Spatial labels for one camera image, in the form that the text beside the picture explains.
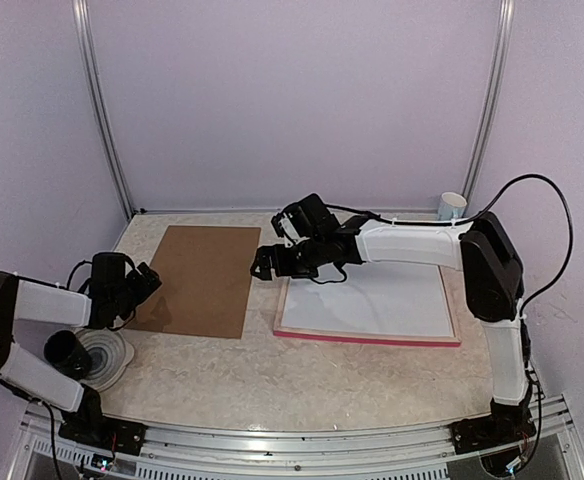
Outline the brown backing board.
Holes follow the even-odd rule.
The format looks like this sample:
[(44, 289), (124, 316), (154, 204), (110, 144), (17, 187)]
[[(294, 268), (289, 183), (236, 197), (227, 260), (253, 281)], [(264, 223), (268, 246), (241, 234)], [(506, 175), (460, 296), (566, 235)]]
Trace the brown backing board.
[(138, 307), (129, 327), (241, 338), (260, 234), (258, 227), (168, 227), (150, 264), (162, 285)]

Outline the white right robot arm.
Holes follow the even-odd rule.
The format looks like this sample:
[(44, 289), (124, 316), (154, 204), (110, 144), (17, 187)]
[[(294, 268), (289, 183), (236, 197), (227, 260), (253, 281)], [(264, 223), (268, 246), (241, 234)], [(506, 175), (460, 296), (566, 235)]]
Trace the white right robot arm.
[(523, 262), (498, 217), (488, 208), (470, 218), (448, 221), (390, 220), (339, 207), (312, 193), (275, 214), (280, 241), (256, 250), (253, 277), (315, 280), (320, 267), (407, 263), (445, 267), (461, 273), (468, 311), (483, 327), (492, 371), (492, 401), (501, 406), (485, 419), (483, 433), (507, 442), (523, 424), (515, 407), (527, 401), (531, 381), (522, 334)]

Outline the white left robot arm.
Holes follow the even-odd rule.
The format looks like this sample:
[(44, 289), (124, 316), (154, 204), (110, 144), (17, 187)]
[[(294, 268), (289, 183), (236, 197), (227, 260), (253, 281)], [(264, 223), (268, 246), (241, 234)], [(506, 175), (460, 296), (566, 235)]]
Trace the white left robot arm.
[(122, 327), (161, 280), (148, 264), (136, 264), (122, 253), (100, 252), (87, 264), (90, 273), (77, 290), (0, 270), (0, 382), (74, 414), (74, 430), (99, 445), (111, 436), (112, 424), (94, 407), (83, 406), (92, 392), (44, 360), (41, 350), (30, 349), (46, 333)]

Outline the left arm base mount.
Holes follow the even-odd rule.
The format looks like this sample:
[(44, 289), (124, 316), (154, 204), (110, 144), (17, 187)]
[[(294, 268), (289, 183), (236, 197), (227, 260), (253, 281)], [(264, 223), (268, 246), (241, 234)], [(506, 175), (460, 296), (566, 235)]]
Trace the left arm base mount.
[(104, 415), (100, 394), (91, 387), (83, 387), (76, 411), (62, 411), (61, 416), (59, 436), (63, 439), (114, 454), (140, 455), (148, 426)]

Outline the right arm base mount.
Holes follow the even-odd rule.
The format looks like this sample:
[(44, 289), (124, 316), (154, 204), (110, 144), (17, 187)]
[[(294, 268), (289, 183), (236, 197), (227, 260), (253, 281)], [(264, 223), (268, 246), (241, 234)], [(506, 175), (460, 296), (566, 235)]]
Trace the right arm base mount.
[(522, 441), (537, 434), (529, 408), (530, 396), (517, 405), (492, 400), (488, 415), (466, 418), (449, 425), (456, 455)]

